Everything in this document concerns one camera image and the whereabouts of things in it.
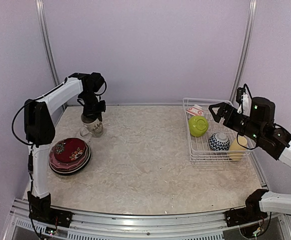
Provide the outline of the white shell pattern mug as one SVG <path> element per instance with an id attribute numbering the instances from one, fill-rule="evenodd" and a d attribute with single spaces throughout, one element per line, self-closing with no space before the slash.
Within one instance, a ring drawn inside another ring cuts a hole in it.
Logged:
<path id="1" fill-rule="evenodd" d="M 102 114 L 93 114 L 92 116 L 80 116 L 83 127 L 80 128 L 79 134 L 81 137 L 92 135 L 95 138 L 101 137 L 104 133 Z"/>

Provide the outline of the red white floral bowl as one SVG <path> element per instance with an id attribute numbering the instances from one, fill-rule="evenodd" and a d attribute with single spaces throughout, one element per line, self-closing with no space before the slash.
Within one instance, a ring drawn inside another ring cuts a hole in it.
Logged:
<path id="1" fill-rule="evenodd" d="M 202 116 L 202 117 L 205 116 L 204 109 L 200 105 L 197 105 L 197 104 L 189 106 L 186 109 L 186 113 L 188 113 L 191 116 Z"/>

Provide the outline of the lime green bowl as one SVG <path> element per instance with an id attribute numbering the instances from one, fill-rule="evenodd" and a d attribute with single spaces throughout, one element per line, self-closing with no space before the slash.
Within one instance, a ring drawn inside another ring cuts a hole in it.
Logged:
<path id="1" fill-rule="evenodd" d="M 193 137 L 201 137 L 207 132 L 209 123 L 204 116 L 196 115 L 188 120 L 188 126 Z"/>

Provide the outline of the pale yellow cup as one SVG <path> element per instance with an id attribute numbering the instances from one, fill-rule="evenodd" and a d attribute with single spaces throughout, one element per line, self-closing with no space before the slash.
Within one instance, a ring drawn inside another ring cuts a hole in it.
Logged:
<path id="1" fill-rule="evenodd" d="M 248 141 L 244 136 L 238 136 L 230 145 L 228 157 L 231 161 L 241 161 L 245 155 Z"/>

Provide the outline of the dark red patterned plate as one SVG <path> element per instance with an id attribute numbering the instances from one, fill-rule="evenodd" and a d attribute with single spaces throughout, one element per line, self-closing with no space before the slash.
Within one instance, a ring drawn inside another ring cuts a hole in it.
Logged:
<path id="1" fill-rule="evenodd" d="M 80 160 L 87 151 L 86 143 L 76 137 L 57 142 L 53 147 L 53 157 L 60 163 L 72 163 Z"/>

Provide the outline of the pink polka dot plate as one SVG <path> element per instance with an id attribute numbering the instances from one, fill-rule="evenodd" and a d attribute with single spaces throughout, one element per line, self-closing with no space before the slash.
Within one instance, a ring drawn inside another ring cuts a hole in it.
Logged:
<path id="1" fill-rule="evenodd" d="M 92 150 L 84 140 L 70 137 L 57 142 L 49 153 L 49 166 L 59 175 L 81 171 L 90 161 Z"/>

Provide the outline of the black striped rim plate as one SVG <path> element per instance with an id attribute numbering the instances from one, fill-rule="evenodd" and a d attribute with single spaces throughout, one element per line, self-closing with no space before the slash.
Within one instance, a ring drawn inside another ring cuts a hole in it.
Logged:
<path id="1" fill-rule="evenodd" d="M 52 148 L 49 154 L 49 167 L 54 173 L 61 176 L 70 176 L 82 171 L 88 165 L 92 157 L 91 148 L 87 144 L 86 146 L 87 149 L 84 156 L 80 160 L 69 163 L 58 162 L 53 156 Z"/>

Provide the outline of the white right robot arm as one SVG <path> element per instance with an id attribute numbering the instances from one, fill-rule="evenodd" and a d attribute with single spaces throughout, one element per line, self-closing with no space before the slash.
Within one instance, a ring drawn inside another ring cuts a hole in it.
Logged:
<path id="1" fill-rule="evenodd" d="M 222 121 L 225 127 L 250 138 L 256 147 L 291 168 L 291 133 L 274 122 L 274 102 L 264 97 L 252 98 L 248 116 L 225 102 L 212 104 L 208 110 L 215 122 Z M 291 194 L 258 189 L 246 199 L 241 218 L 252 222 L 268 212 L 291 215 Z"/>

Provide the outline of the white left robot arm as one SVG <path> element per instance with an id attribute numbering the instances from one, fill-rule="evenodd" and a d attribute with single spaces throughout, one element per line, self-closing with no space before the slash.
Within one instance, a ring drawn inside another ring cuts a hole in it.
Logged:
<path id="1" fill-rule="evenodd" d="M 55 138 L 52 114 L 73 97 L 82 105 L 82 120 L 85 124 L 99 127 L 106 102 L 101 99 L 101 88 L 106 88 L 104 77 L 98 73 L 75 72 L 65 80 L 35 99 L 28 99 L 20 108 L 23 112 L 25 140 L 17 138 L 28 147 L 27 169 L 31 188 L 27 193 L 29 212 L 49 223 L 56 217 L 51 207 L 51 194 L 48 190 L 47 168 L 50 145 Z"/>

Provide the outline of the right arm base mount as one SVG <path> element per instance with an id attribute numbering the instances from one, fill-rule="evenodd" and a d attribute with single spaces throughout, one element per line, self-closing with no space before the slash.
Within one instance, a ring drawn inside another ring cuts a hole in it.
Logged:
<path id="1" fill-rule="evenodd" d="M 264 220 L 268 217 L 266 212 L 248 210 L 246 207 L 231 208 L 224 213 L 227 227 L 234 227 Z"/>

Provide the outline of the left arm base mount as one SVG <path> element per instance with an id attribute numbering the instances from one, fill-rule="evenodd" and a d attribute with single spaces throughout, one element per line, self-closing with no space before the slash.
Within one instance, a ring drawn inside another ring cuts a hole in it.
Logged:
<path id="1" fill-rule="evenodd" d="M 44 215 L 42 212 L 30 210 L 29 218 L 41 223 L 69 228 L 72 222 L 73 213 L 67 210 L 51 208 L 48 215 Z"/>

